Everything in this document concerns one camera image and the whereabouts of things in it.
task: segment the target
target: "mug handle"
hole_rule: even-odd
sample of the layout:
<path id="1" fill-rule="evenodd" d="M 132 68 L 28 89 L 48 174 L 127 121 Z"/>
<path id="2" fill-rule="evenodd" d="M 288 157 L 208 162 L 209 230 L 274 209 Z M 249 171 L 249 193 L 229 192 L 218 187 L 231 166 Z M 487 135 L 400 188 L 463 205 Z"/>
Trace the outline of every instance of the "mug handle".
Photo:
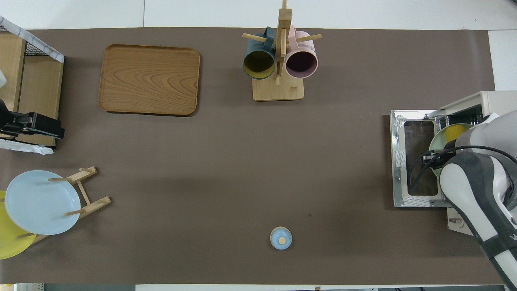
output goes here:
<path id="1" fill-rule="evenodd" d="M 298 43 L 296 42 L 296 28 L 294 28 L 294 25 L 291 25 L 289 28 L 289 46 L 291 47 L 291 50 L 297 50 L 300 47 L 298 46 Z"/>
<path id="2" fill-rule="evenodd" d="M 266 51 L 271 50 L 271 47 L 273 46 L 273 41 L 275 40 L 273 28 L 269 26 L 266 27 L 266 31 L 264 31 L 264 34 L 262 36 L 266 38 L 266 42 L 264 43 L 262 48 Z"/>

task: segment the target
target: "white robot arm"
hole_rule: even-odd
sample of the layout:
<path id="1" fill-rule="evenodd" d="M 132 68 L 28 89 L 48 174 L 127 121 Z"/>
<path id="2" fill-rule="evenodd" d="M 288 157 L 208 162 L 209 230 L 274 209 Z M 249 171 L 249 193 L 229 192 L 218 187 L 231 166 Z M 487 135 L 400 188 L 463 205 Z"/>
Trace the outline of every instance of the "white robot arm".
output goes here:
<path id="1" fill-rule="evenodd" d="M 455 147 L 490 147 L 456 150 L 442 168 L 440 186 L 462 215 L 481 249 L 507 286 L 517 291 L 517 111 L 491 116 L 463 133 Z"/>

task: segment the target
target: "dark teal mug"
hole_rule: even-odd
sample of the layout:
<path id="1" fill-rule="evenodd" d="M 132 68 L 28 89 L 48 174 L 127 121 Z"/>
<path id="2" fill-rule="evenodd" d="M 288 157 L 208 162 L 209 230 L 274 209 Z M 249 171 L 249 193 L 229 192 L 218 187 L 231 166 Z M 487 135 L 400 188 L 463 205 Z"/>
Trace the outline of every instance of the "dark teal mug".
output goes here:
<path id="1" fill-rule="evenodd" d="M 275 71 L 275 47 L 273 46 L 274 31 L 267 27 L 263 34 L 258 34 L 266 38 L 266 42 L 249 39 L 244 54 L 242 68 L 253 79 L 261 80 L 271 76 Z"/>

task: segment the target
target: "yellow pan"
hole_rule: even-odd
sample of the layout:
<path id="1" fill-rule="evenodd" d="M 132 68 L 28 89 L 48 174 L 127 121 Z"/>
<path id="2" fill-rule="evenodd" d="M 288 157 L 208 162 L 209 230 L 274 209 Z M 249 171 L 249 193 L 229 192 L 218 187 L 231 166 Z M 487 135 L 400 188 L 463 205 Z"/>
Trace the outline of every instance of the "yellow pan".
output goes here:
<path id="1" fill-rule="evenodd" d="M 0 198 L 5 199 L 5 191 L 0 191 Z M 10 258 L 25 251 L 36 238 L 36 235 L 16 239 L 27 231 L 16 225 L 5 210 L 5 204 L 0 202 L 0 259 Z"/>

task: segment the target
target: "mug rack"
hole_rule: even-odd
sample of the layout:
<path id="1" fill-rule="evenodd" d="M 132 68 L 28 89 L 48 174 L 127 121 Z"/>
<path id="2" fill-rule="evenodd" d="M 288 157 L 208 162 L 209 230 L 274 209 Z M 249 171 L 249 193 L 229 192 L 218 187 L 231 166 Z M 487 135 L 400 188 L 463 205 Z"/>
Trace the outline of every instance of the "mug rack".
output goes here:
<path id="1" fill-rule="evenodd" d="M 288 44 L 287 34 L 291 27 L 292 10 L 287 8 L 287 0 L 282 1 L 278 13 L 278 26 L 274 44 L 276 45 L 276 71 L 263 80 L 252 80 L 255 101 L 299 100 L 303 98 L 303 79 L 290 76 L 285 69 L 285 55 Z M 243 38 L 265 42 L 266 38 L 243 33 Z M 322 35 L 297 38 L 296 42 L 321 39 Z"/>

